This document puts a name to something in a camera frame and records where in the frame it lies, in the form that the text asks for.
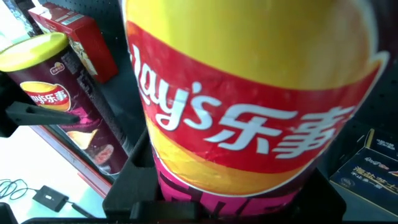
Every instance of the cardboard box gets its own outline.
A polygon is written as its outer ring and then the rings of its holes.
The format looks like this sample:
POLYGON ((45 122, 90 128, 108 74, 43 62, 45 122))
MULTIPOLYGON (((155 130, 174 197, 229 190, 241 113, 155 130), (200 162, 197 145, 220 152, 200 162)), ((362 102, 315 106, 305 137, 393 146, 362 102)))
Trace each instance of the cardboard box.
POLYGON ((330 182, 398 217, 398 160, 391 142, 390 136, 370 130, 364 147, 330 182))
POLYGON ((43 34, 40 27, 33 20, 32 16, 28 13, 29 9, 35 7, 32 0, 3 0, 12 15, 20 21, 26 30, 29 37, 43 34))
POLYGON ((98 81, 104 83, 118 73, 94 19, 49 2, 30 9, 29 13, 44 32, 63 32, 69 36, 70 45, 98 81))

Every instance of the white surface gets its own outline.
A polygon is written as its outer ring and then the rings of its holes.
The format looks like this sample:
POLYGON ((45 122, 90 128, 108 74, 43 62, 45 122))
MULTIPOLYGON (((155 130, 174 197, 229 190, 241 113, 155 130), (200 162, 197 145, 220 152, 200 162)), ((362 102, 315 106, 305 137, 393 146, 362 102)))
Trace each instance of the white surface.
MULTIPOLYGON (((104 218, 103 198, 78 175, 78 171, 30 127, 21 126, 9 138, 0 138, 0 179, 23 179, 30 188, 47 185, 69 196, 69 201, 98 218, 104 218)), ((59 213, 34 201, 33 190, 8 203, 19 223, 35 217, 84 217, 67 203, 59 213)))

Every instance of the red box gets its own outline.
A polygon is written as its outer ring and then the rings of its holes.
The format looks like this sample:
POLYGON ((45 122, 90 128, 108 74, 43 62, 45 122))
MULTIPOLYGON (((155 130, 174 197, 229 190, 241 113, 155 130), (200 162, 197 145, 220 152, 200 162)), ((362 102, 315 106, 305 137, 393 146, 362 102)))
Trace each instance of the red box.
POLYGON ((104 83, 118 73, 111 52, 93 18, 52 3, 29 9, 43 32, 63 32, 89 73, 104 83))

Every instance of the red label band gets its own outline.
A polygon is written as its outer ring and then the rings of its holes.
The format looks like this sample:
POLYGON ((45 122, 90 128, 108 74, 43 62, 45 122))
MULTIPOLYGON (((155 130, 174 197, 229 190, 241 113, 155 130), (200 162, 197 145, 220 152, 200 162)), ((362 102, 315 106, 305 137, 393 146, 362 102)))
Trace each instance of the red label band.
POLYGON ((70 100, 68 91, 59 84, 56 84, 56 86, 55 89, 45 93, 25 92, 38 105, 64 105, 68 103, 70 100))
POLYGON ((251 172, 285 172, 316 158, 381 70, 341 88, 288 90, 209 67, 129 26, 146 115, 196 155, 251 172))

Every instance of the black cable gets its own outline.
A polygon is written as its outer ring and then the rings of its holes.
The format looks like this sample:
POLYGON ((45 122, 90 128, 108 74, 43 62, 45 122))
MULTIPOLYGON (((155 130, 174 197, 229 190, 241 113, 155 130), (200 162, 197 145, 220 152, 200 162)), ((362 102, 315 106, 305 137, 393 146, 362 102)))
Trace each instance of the black cable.
POLYGON ((27 186, 27 183, 22 180, 22 179, 17 179, 14 181, 11 181, 10 179, 1 179, 0 180, 0 199, 3 199, 5 197, 10 198, 10 200, 17 200, 24 196, 28 190, 34 190, 37 192, 37 189, 32 189, 27 186), (19 188, 18 184, 23 183, 25 187, 19 188))

